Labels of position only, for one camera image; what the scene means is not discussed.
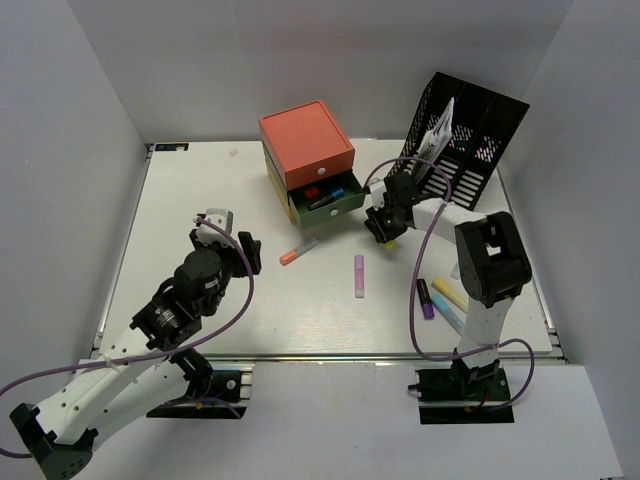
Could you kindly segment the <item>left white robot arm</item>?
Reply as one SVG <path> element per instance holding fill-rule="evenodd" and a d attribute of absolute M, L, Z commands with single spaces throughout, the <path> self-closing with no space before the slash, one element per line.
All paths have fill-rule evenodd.
<path fill-rule="evenodd" d="M 193 249 L 183 263 L 96 361 L 49 398 L 11 412 L 45 478 L 73 478 L 101 443 L 160 406 L 224 392 L 224 378 L 185 344 L 216 313 L 231 279 L 260 273 L 261 243 L 246 231 L 233 238 L 206 219 L 189 237 Z"/>

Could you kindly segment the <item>yellow bottom drawer box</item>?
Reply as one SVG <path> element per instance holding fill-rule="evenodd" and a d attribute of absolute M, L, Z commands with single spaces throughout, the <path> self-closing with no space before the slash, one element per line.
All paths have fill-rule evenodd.
<path fill-rule="evenodd" d="M 284 184 L 282 183 L 278 173 L 271 167 L 270 164 L 266 164 L 266 170 L 267 170 L 267 174 L 269 176 L 269 179 L 278 195 L 278 198 L 284 208 L 284 210 L 287 212 L 287 215 L 289 217 L 289 220 L 292 224 L 297 224 L 298 221 L 296 219 L 295 213 L 293 208 L 291 207 L 290 203 L 289 203 L 289 197 L 288 197 L 288 192 L 286 190 L 286 188 L 284 187 Z"/>

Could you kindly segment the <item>coral top drawer box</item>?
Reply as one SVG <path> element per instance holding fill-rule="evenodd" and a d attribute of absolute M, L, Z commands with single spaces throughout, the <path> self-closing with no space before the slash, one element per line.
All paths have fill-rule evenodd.
<path fill-rule="evenodd" d="M 321 100 L 264 116 L 259 128 L 287 190 L 353 168 L 355 148 Z"/>

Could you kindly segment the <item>green drawer box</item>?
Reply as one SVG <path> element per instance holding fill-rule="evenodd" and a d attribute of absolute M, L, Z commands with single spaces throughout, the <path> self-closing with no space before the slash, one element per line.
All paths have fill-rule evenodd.
<path fill-rule="evenodd" d="M 271 167 L 277 172 L 275 163 L 271 158 L 268 150 L 266 148 L 263 148 L 263 152 L 265 164 L 270 164 Z M 342 187 L 345 191 L 345 194 L 341 199 L 336 200 L 335 202 L 327 206 L 314 211 L 309 211 L 308 205 L 314 199 L 307 200 L 304 197 L 303 190 L 310 186 L 317 186 L 321 190 L 321 194 L 319 196 L 326 194 L 329 190 L 336 187 Z M 325 180 L 314 181 L 311 184 L 289 190 L 287 192 L 289 203 L 293 208 L 296 219 L 298 221 L 297 225 L 301 229 L 307 229 L 317 226 L 334 217 L 357 210 L 363 206 L 365 199 L 363 187 L 357 180 L 352 170 L 339 173 Z"/>

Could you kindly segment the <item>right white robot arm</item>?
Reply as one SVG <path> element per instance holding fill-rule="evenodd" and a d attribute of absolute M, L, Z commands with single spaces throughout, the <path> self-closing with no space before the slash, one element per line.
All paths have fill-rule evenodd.
<path fill-rule="evenodd" d="M 385 244 L 408 229 L 430 232 L 456 247 L 461 283 L 469 303 L 463 333 L 454 353 L 463 366 L 451 374 L 453 390 L 472 399 L 484 391 L 484 370 L 497 367 L 497 345 L 506 315 L 532 268 L 511 214 L 482 214 L 453 202 L 421 194 L 409 173 L 374 180 L 365 192 L 372 206 L 365 225 Z"/>

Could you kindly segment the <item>black blue highlighter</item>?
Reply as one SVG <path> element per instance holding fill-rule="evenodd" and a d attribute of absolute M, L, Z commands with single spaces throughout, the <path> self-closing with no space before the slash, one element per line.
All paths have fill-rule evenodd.
<path fill-rule="evenodd" d="M 309 211 L 314 211 L 320 209 L 324 206 L 327 206 L 336 200 L 341 199 L 345 194 L 345 191 L 342 187 L 336 187 L 329 190 L 326 194 L 321 195 L 311 201 L 308 205 Z"/>

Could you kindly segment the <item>black purple highlighter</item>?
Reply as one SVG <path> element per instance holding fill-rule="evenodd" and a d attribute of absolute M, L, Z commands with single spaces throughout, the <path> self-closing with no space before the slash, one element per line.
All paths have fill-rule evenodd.
<path fill-rule="evenodd" d="M 423 317 L 425 320 L 432 320 L 435 318 L 434 308 L 432 300 L 429 294 L 427 282 L 423 278 L 418 278 L 416 281 L 416 290 L 419 297 Z"/>

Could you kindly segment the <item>pastel blue highlighter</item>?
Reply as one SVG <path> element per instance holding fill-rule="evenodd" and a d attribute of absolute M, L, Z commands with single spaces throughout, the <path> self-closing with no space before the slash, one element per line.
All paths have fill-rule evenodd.
<path fill-rule="evenodd" d="M 464 322 L 451 309 L 446 300 L 439 294 L 431 296 L 431 301 L 435 309 L 444 317 L 448 324 L 459 334 L 462 335 L 464 330 Z"/>

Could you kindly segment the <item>white printed paper booklet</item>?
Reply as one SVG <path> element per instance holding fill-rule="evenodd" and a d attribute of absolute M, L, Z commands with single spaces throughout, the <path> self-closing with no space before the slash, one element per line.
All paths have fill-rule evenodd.
<path fill-rule="evenodd" d="M 452 139 L 454 106 L 455 98 L 451 97 L 435 126 L 427 130 L 423 136 L 415 157 L 426 160 L 429 164 L 417 160 L 413 161 L 410 175 L 416 187 L 421 187 L 426 182 L 431 165 L 435 163 Z"/>

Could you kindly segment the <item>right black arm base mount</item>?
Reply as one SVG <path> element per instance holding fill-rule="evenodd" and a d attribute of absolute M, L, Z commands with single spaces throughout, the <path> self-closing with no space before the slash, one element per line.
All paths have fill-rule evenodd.
<path fill-rule="evenodd" d="M 462 359 L 448 369 L 416 371 L 416 381 L 407 387 L 419 404 L 422 425 L 511 424 L 508 380 L 500 361 L 469 368 Z"/>

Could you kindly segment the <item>black label sticker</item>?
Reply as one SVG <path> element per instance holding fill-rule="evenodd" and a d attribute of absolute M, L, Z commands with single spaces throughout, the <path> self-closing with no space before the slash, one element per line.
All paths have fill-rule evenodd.
<path fill-rule="evenodd" d="M 188 143 L 157 143 L 154 146 L 154 150 L 157 152 L 179 152 L 187 151 L 188 149 Z"/>

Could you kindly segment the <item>pastel purple highlighter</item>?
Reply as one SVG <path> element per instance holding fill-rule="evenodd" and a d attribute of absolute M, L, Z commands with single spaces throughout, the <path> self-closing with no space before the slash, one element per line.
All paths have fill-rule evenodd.
<path fill-rule="evenodd" d="M 356 298 L 363 298 L 365 295 L 364 286 L 364 256 L 354 256 L 354 296 Z"/>

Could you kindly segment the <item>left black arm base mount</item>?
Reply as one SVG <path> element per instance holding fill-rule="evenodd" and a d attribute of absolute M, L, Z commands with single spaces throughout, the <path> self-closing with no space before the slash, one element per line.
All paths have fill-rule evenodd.
<path fill-rule="evenodd" d="M 248 371 L 212 365 L 194 349 L 168 358 L 177 367 L 179 395 L 150 410 L 147 418 L 241 420 L 250 398 Z"/>

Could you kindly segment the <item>orange grey highlighter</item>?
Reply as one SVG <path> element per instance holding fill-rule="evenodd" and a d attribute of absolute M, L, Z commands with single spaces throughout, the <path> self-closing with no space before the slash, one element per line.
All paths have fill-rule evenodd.
<path fill-rule="evenodd" d="M 310 251 L 313 248 L 315 248 L 318 245 L 318 243 L 319 243 L 319 240 L 317 238 L 315 238 L 315 237 L 311 237 L 309 239 L 306 239 L 300 245 L 298 245 L 298 246 L 294 247 L 293 249 L 291 249 L 290 251 L 284 253 L 279 258 L 279 263 L 282 266 L 286 266 L 286 265 L 290 264 L 291 262 L 293 262 L 294 260 L 296 260 L 300 256 L 306 254 L 308 251 Z"/>

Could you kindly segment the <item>black orange highlighter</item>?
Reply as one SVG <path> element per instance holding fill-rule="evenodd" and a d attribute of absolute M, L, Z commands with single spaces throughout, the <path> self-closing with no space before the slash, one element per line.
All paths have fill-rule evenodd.
<path fill-rule="evenodd" d="M 313 200 L 321 194 L 321 190 L 317 186 L 310 186 L 303 190 L 303 194 L 307 200 Z"/>

